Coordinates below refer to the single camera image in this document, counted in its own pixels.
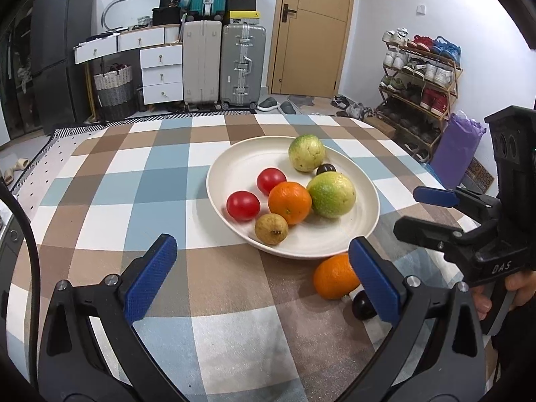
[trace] plate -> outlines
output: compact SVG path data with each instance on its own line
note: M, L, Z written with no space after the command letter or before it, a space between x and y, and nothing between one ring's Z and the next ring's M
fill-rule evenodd
M331 163L355 186L357 199L348 214L338 219L326 219L311 213L302 223L290 227L283 242L268 246L257 239L255 220L237 222L227 213L227 198L238 190L247 190L258 197L261 202L259 216L269 213L268 198L257 188L257 177L266 168L278 168L286 175L287 181L307 187L316 171L301 173L292 167L288 148L293 140L292 137L266 136L232 145L208 170L208 199L229 228L249 244L270 254L294 259L316 259L347 252L354 237L368 237L376 227L380 218L380 200L371 179L361 168L328 147L324 163Z

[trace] refrigerator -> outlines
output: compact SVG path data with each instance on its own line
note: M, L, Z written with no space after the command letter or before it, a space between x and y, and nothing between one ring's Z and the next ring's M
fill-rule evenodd
M45 134L81 124L90 114L84 65L73 47L91 35L93 0L35 0L30 57L34 93Z

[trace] orange on plate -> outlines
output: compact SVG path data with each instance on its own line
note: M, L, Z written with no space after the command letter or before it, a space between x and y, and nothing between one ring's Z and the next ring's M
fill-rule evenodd
M359 284L361 282L350 265L348 253L324 260L313 275L313 285L324 299L341 299L357 289Z
M285 218L289 225L303 221L311 211L312 205L313 200L309 192L299 183L279 183L268 195L270 212Z

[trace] table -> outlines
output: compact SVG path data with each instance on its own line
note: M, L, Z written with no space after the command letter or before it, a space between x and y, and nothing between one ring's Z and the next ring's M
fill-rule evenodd
M383 258L432 286L462 279L441 253L397 241L393 224L403 215L465 229L474 223L456 210L417 204L416 186L439 183L375 128L329 116L163 119L92 133L53 181L32 222L42 319L59 279L78 286L121 273L166 232L177 240L178 259L134 327L190 400L335 400L389 326L378 318L357 321L349 297L316 295L318 262L271 256L244 243L218 218L205 188L208 168L231 144L311 133L350 157L376 185L381 216L369 240ZM23 247L13 277L22 290L29 286L25 253ZM127 382L102 327L92 322L111 370Z

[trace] gray suitcase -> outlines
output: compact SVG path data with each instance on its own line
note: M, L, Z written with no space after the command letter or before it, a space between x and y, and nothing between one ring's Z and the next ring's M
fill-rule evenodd
M218 103L221 23L193 21L183 25L184 103Z
M257 108L266 47L266 29L260 25L232 24L223 28L220 97L229 106Z

